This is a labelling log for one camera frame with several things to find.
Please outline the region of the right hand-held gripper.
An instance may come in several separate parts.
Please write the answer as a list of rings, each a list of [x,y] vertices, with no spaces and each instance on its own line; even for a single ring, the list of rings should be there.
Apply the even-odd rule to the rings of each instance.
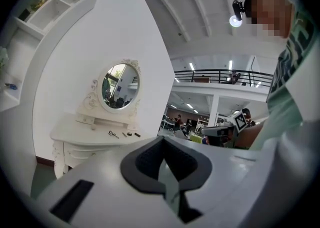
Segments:
[[[252,124],[247,114],[238,111],[220,119],[215,126],[201,129],[202,144],[222,148],[249,148],[253,143]]]

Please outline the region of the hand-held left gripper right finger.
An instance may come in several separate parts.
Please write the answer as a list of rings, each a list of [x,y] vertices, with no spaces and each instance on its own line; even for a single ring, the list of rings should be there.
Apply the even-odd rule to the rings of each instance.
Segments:
[[[163,157],[180,190],[197,190],[211,175],[213,165],[203,153],[169,137],[163,139]]]

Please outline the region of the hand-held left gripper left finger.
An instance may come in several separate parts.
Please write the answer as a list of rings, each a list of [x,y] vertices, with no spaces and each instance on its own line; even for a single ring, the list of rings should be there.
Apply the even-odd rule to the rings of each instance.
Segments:
[[[164,160],[164,137],[128,153],[120,163],[124,180],[140,193],[165,195],[166,186],[159,181],[159,172]]]

